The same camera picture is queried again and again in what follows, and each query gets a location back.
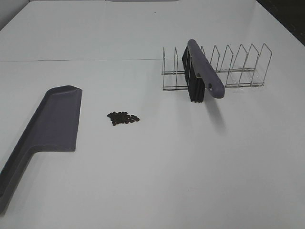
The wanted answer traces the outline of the dark purple plastic dustpan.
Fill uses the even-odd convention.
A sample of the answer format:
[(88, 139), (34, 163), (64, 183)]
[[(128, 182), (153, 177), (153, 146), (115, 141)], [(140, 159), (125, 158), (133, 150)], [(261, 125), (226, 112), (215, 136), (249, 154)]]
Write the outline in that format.
[(0, 173), (1, 212), (35, 153), (75, 151), (81, 97), (82, 89), (71, 85), (46, 92)]

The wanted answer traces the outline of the purple hand brush black bristles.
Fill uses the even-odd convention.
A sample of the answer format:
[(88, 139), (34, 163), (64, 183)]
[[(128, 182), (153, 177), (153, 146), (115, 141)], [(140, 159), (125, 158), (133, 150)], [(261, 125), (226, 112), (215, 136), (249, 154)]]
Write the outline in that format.
[(182, 62), (188, 93), (192, 102), (203, 102), (206, 89), (213, 98), (224, 98), (224, 85), (196, 40), (190, 39), (188, 41), (182, 56)]

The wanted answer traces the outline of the pile of coffee beans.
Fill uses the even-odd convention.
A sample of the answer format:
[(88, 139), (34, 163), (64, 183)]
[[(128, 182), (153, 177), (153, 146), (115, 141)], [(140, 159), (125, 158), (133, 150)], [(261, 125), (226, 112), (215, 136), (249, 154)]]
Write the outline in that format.
[(134, 122), (139, 122), (140, 118), (133, 115), (128, 114), (127, 112), (121, 111), (121, 112), (110, 112), (107, 114), (107, 117), (110, 118), (110, 121), (113, 126), (116, 126), (118, 124), (129, 124)]

